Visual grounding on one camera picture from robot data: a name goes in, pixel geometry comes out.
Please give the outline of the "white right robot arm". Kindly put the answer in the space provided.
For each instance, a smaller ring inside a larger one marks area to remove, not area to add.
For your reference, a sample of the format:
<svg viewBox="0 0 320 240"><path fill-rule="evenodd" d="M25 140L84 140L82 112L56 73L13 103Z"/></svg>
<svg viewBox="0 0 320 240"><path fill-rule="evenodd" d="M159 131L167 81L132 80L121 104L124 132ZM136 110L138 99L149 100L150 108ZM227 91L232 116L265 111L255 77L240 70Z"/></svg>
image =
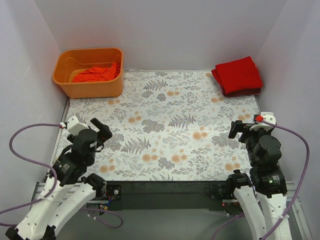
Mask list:
<svg viewBox="0 0 320 240"><path fill-rule="evenodd" d="M290 240L286 179L279 167L281 143L271 135L273 127L258 123L231 122L228 137L241 134L250 162L249 174L236 169L226 180L227 195L236 199L254 240Z"/></svg>

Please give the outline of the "red t shirt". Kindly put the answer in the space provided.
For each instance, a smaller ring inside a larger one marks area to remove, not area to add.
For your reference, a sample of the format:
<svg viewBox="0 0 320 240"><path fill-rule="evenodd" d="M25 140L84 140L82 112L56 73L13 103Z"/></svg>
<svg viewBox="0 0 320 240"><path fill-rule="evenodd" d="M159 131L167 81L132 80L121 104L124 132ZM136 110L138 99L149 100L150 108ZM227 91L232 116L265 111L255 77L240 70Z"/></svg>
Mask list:
<svg viewBox="0 0 320 240"><path fill-rule="evenodd" d="M250 56L217 64L211 73L226 93L263 87L258 68Z"/></svg>

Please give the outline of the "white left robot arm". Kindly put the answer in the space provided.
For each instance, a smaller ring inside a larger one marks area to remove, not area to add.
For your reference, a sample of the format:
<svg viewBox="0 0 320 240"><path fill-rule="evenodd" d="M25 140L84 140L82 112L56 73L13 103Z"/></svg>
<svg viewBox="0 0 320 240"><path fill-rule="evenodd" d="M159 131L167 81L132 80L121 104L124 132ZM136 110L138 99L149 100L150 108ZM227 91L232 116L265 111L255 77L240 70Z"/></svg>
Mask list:
<svg viewBox="0 0 320 240"><path fill-rule="evenodd" d="M92 129L76 116L61 122L59 127L69 133L66 146L49 169L45 185L30 210L5 235L10 240L54 240L66 222L88 201L101 200L107 194L107 181L87 168L95 162L96 153L113 134L110 128L92 118Z"/></svg>

